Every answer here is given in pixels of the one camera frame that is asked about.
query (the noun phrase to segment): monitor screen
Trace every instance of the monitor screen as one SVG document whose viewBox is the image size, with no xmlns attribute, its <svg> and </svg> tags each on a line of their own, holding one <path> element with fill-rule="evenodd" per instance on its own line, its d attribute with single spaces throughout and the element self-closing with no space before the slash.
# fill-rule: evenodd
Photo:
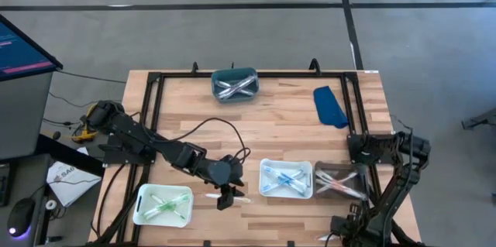
<svg viewBox="0 0 496 247">
<path fill-rule="evenodd" d="M 0 18 L 0 81 L 41 74 L 61 67 L 51 55 Z"/>
</svg>

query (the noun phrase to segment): teal plastic container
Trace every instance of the teal plastic container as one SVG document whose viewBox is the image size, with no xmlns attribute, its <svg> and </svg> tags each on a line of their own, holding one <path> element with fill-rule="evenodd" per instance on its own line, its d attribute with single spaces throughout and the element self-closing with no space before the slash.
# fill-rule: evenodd
<svg viewBox="0 0 496 247">
<path fill-rule="evenodd" d="M 254 82 L 252 82 L 251 84 L 249 84 L 247 87 L 244 88 L 247 91 L 253 92 L 253 96 L 244 95 L 241 93 L 235 93 L 233 96 L 227 99 L 220 99 L 219 92 L 225 90 L 225 88 L 215 85 L 215 81 L 224 81 L 228 84 L 234 85 L 251 75 L 257 75 L 257 71 L 253 68 L 217 70 L 212 73 L 212 93 L 214 94 L 217 101 L 223 104 L 250 101 L 255 97 L 255 95 L 257 94 L 260 88 L 260 85 L 258 83 L 258 76 Z"/>
</svg>

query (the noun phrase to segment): white plastic tray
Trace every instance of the white plastic tray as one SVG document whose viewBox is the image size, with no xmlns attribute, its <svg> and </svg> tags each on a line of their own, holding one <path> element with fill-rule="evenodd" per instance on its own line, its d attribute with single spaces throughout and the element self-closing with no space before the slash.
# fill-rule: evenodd
<svg viewBox="0 0 496 247">
<path fill-rule="evenodd" d="M 303 170 L 303 172 L 305 173 L 305 177 L 298 180 L 310 185 L 310 187 L 306 190 L 305 195 L 303 196 L 287 185 L 280 185 L 279 187 L 269 190 L 266 193 L 262 193 L 261 190 L 262 187 L 271 184 L 273 182 L 277 182 L 277 179 L 275 177 L 272 177 L 270 174 L 266 173 L 263 170 L 263 166 L 269 166 L 287 175 L 292 175 L 298 170 Z M 288 161 L 275 161 L 275 160 L 263 159 L 260 162 L 260 182 L 259 182 L 258 190 L 260 194 L 265 197 L 289 197 L 289 198 L 309 199 L 313 195 L 312 176 L 313 176 L 313 167 L 310 162 L 288 162 Z"/>
<path fill-rule="evenodd" d="M 155 208 L 158 203 L 151 198 L 151 194 L 159 197 L 163 201 L 169 201 L 182 194 L 190 194 L 190 201 L 177 206 L 176 211 L 183 215 L 186 220 L 171 212 L 164 212 L 149 220 L 145 220 L 143 213 Z M 193 211 L 193 192 L 185 186 L 168 186 L 156 184 L 144 184 L 138 192 L 136 206 L 134 207 L 133 222 L 137 225 L 159 225 L 167 227 L 183 228 L 191 221 Z"/>
</svg>

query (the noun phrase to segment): blue towel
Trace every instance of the blue towel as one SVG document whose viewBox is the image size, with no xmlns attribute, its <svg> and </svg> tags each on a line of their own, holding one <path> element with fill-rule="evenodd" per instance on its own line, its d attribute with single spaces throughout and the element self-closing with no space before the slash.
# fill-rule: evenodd
<svg viewBox="0 0 496 247">
<path fill-rule="evenodd" d="M 315 89 L 313 98 L 322 124 L 334 125 L 338 129 L 348 126 L 348 118 L 339 106 L 331 88 L 326 86 Z"/>
</svg>

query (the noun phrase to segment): butcher block tabletop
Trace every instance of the butcher block tabletop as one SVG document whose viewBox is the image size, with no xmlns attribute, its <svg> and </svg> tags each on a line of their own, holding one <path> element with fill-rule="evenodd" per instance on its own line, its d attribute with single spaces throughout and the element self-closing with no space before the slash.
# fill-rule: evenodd
<svg viewBox="0 0 496 247">
<path fill-rule="evenodd" d="M 141 110 L 148 70 L 132 70 L 126 84 L 122 104 L 126 113 Z M 388 104 L 382 88 L 381 77 L 376 71 L 357 71 L 363 106 L 371 134 L 389 133 L 392 124 Z M 161 99 L 157 131 L 166 138 L 185 134 L 203 120 L 219 117 L 237 127 L 243 141 L 252 150 L 243 165 L 245 187 L 238 187 L 251 202 L 235 201 L 224 211 L 216 209 L 216 199 L 205 194 L 216 194 L 212 185 L 205 185 L 197 177 L 190 177 L 173 169 L 158 153 L 157 161 L 150 168 L 149 184 L 180 185 L 190 187 L 194 193 L 191 222 L 184 228 L 142 226 L 139 245 L 142 246 L 202 246 L 209 240 L 212 246 L 257 245 L 286 246 L 294 241 L 296 246 L 320 246 L 318 238 L 329 234 L 333 215 L 346 217 L 350 201 L 343 199 L 288 199 L 260 195 L 260 161 L 264 158 L 283 161 L 317 161 L 350 164 L 346 144 L 349 129 L 337 129 L 319 122 L 313 91 L 329 86 L 345 111 L 343 93 L 338 78 L 261 78 L 260 91 L 253 101 L 221 105 L 212 96 L 210 78 L 167 78 Z M 350 100 L 355 125 L 360 132 L 360 121 L 349 83 Z M 146 122 L 150 124 L 154 97 Z M 207 149 L 207 157 L 220 159 L 234 154 L 240 148 L 239 140 L 231 127 L 222 122 L 208 122 L 183 141 L 193 142 Z M 102 180 L 98 209 L 110 179 L 119 168 L 109 166 Z M 381 188 L 391 179 L 391 166 L 377 166 Z M 102 213 L 102 232 L 110 225 L 122 208 L 129 166 L 116 177 L 105 200 Z M 140 178 L 140 168 L 136 182 Z M 131 240 L 133 211 L 129 213 L 125 241 Z M 394 216 L 407 235 L 420 240 L 419 230 L 410 197 L 407 197 Z M 89 241 L 95 240 L 94 232 Z M 329 246 L 340 245 L 339 239 Z"/>
</svg>

